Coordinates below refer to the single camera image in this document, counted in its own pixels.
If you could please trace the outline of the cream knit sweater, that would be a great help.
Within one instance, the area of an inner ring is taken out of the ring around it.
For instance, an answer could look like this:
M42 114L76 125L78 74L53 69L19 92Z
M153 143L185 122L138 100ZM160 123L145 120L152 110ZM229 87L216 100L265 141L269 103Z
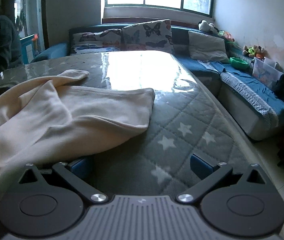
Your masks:
M70 69L22 82L0 95L0 196L24 165L97 154L144 133L155 92L77 86Z

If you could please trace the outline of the blue corner sofa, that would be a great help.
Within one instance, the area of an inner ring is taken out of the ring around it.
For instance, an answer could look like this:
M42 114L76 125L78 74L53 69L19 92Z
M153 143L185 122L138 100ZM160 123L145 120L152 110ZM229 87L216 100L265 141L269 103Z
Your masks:
M122 30L128 25L131 24L103 24L70 29L68 42L59 43L43 51L35 57L35 61L71 55L71 39L75 33L97 33L107 29ZM203 32L173 25L171 29L175 49L173 56L218 98L251 139L263 140L284 127L284 102L274 94L273 90L253 76L252 67L238 70L231 66L230 61L223 63L193 60L189 54L188 31ZM207 35L222 38L214 34ZM225 39L224 42L228 55L230 43Z

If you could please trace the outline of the green plastic bowl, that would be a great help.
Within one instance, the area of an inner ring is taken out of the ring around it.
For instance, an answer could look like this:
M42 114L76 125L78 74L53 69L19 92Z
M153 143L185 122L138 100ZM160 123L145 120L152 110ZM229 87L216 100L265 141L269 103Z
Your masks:
M249 68L249 64L246 61L239 59L237 57L231 57L229 61L231 66L235 69L247 70Z

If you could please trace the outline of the clear plastic storage box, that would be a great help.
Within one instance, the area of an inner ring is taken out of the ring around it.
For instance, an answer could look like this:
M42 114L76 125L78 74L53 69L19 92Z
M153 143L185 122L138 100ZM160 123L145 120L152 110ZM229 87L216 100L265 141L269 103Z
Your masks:
M283 72L277 70L277 63L269 58L264 60L254 58L253 76L266 87L273 90Z

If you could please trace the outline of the grey plain cushion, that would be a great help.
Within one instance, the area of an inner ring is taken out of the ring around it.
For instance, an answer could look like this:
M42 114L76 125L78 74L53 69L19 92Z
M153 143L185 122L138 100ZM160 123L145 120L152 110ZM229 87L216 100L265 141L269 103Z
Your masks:
M193 60L229 62L224 39L195 31L188 31L188 35Z

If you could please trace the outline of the small plush toys pile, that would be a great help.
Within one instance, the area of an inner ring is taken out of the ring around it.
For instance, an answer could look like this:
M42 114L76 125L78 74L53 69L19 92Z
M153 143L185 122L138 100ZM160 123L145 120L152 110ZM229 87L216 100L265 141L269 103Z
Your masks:
M242 54L250 57L251 59L256 57L257 59L263 60L265 58L265 48L258 45L254 45L252 47L244 46Z

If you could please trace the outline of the left butterfly print pillow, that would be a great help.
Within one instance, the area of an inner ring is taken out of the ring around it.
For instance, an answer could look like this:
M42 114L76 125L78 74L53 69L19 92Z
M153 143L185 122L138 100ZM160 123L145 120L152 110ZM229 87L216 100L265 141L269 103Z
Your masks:
M72 35L70 54L105 53L121 50L121 29L107 29L97 33L75 33Z

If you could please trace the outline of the butterfly print pillow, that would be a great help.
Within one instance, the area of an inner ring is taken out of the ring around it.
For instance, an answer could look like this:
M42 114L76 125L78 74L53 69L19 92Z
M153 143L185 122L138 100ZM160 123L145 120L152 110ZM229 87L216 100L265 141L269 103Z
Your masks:
M174 54L171 20L158 20L122 28L126 50L158 50Z
M75 33L72 35L70 54L105 53L121 50L121 29L107 29L97 33Z

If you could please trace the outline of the colourful toy near panda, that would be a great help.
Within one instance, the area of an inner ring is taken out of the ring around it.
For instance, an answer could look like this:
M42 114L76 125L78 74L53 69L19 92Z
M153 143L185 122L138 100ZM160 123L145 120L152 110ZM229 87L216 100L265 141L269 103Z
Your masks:
M224 38L225 40L229 42L235 42L235 39L233 38L233 36L227 31L224 31L224 30L219 31L218 36Z

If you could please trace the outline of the right butterfly print pillow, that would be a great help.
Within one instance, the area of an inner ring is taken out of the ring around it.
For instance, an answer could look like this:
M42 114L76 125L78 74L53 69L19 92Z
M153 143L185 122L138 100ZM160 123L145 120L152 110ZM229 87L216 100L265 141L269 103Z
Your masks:
M158 20L122 28L126 50L158 50L174 54L171 20Z

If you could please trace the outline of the panda plush toy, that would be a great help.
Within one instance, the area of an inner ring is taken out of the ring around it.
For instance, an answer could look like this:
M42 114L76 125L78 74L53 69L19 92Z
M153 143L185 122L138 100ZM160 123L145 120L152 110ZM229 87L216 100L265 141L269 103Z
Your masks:
M211 33L217 35L219 30L215 27L213 23L208 23L206 20L201 20L198 24L198 29L205 33Z

